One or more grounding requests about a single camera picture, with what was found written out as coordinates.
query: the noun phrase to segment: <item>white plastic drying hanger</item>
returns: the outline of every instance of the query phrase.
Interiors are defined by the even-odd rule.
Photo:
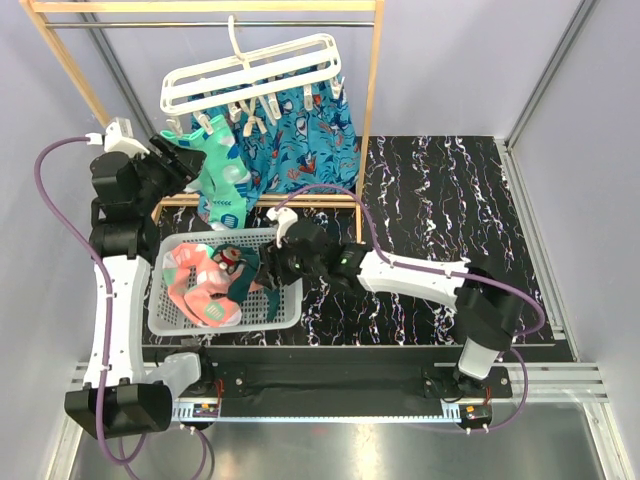
[[[193,114],[198,124],[207,133],[213,133],[209,118],[202,112],[220,105],[228,106],[231,120],[234,122],[239,120],[241,112],[244,111],[248,115],[249,120],[243,131],[245,136],[251,134],[254,125],[265,133],[264,122],[254,115],[256,99],[260,101],[269,122],[275,125],[276,121],[282,117],[275,95],[277,92],[302,87],[305,109],[309,111],[313,108],[311,85],[314,83],[328,80],[333,97],[337,99],[340,96],[342,83],[338,81],[337,75],[340,73],[342,64],[336,41],[331,35],[320,33],[243,53],[236,40],[233,15],[229,16],[228,29],[235,56],[178,68],[169,72],[162,82],[160,108],[169,116],[167,123],[176,134],[183,134],[178,117],[188,114]],[[278,55],[313,47],[320,47],[320,50],[273,61]],[[251,66],[252,62],[260,60],[267,63]],[[243,70],[207,76],[238,65],[242,65]],[[298,73],[314,66],[315,71]],[[240,88],[217,93],[232,87]],[[201,95],[204,95],[204,98],[190,99],[192,96]]]

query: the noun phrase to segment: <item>clothing rack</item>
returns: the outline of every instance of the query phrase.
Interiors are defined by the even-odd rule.
[[[20,0],[29,18],[38,29],[47,45],[56,56],[71,81],[103,127],[111,119],[100,98],[82,73],[73,56],[64,45],[56,30],[86,29],[99,54],[105,61],[115,83],[122,93],[131,111],[142,125],[145,134],[154,133],[153,126],[135,91],[122,69],[117,56],[104,34],[111,28],[202,28],[227,27],[227,22],[104,22],[97,14],[145,14],[145,13],[234,13],[234,12],[373,12],[373,21],[237,21],[239,27],[348,27],[373,28],[369,80],[367,84],[367,102],[360,151],[360,174],[356,182],[356,194],[362,197],[364,176],[367,164],[369,136],[373,117],[373,101],[376,87],[376,73],[382,34],[384,0],[173,0],[173,1],[39,1]],[[79,22],[50,22],[49,15],[75,13]],[[272,207],[286,198],[286,194],[264,194],[257,206]],[[197,206],[196,194],[179,194],[163,199],[153,212],[158,220],[162,208],[167,206]],[[303,194],[299,195],[291,207],[346,208],[354,209],[356,216],[356,239],[362,240],[362,210],[348,195],[341,194]]]

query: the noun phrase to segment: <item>wooden rack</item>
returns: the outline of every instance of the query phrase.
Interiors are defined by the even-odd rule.
[[[378,68],[378,55],[380,51],[380,37],[382,33],[382,19],[384,13],[384,0],[174,0],[174,1],[95,1],[95,2],[49,2],[36,0],[20,0],[23,8],[31,18],[49,48],[56,56],[71,81],[76,86],[85,102],[103,127],[106,127],[111,116],[107,113],[100,98],[93,90],[82,70],[64,45],[56,30],[59,28],[154,28],[154,27],[193,27],[213,26],[216,22],[145,22],[145,23],[109,23],[98,22],[95,14],[145,14],[145,13],[211,13],[211,12],[373,12],[373,24],[370,22],[307,22],[311,24],[325,24],[335,26],[372,26],[373,38],[371,43],[371,58],[369,64],[369,80],[367,85],[367,103],[364,117],[364,130],[362,133],[362,146],[360,155],[360,174],[356,182],[356,194],[362,197],[364,177],[367,164],[369,135],[371,133],[371,121],[373,118],[373,101],[376,87],[376,72]],[[55,23],[49,21],[49,15],[61,13],[77,13],[93,15],[94,21],[84,23]],[[305,22],[254,22],[259,26],[290,24],[291,26],[304,25]],[[272,207],[286,198],[286,194],[264,194],[260,197],[257,206]],[[162,208],[166,206],[197,206],[198,196],[195,194],[180,194],[163,199],[153,212],[154,220],[159,218]],[[348,195],[339,194],[303,194],[295,201],[290,202],[291,207],[314,208],[349,208],[355,209],[356,214],[356,238],[362,240],[362,211],[360,206]]]

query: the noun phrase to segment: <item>blue patterned fabric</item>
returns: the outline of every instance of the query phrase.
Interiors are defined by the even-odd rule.
[[[322,82],[312,85],[312,95],[313,110],[308,112],[302,87],[277,93],[282,118],[275,126],[260,102],[256,102],[254,115],[263,120],[267,128],[264,135],[254,125],[251,135],[243,136],[248,119],[245,112],[233,123],[226,106],[205,111],[210,118],[225,116],[240,147],[240,155],[252,176],[247,193],[249,210],[265,192],[289,193],[312,183],[333,183],[345,188],[355,184],[360,146],[344,88],[335,100],[329,82]],[[195,120],[193,128],[198,128]],[[325,191],[331,192],[315,189],[311,193]]]

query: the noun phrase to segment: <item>wooden frame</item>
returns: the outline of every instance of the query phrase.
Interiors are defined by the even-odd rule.
[[[382,34],[384,0],[173,0],[173,1],[95,1],[95,2],[48,2],[38,0],[20,0],[29,18],[56,56],[62,68],[71,78],[85,102],[103,127],[111,119],[104,105],[85,78],[82,70],[75,62],[57,33],[47,28],[48,14],[57,13],[194,13],[194,12],[374,12],[373,38],[371,42],[371,58],[367,103],[360,154],[360,175],[356,182],[356,194],[362,197],[364,176],[367,165],[368,143],[373,119],[373,103],[375,99],[376,73]],[[257,206],[272,207],[287,197],[285,194],[265,194]],[[165,206],[197,206],[198,196],[180,194],[163,199],[152,217],[157,222]],[[292,207],[312,208],[352,208],[356,216],[356,239],[362,240],[362,210],[357,202],[348,195],[337,194],[303,194],[293,202]]]

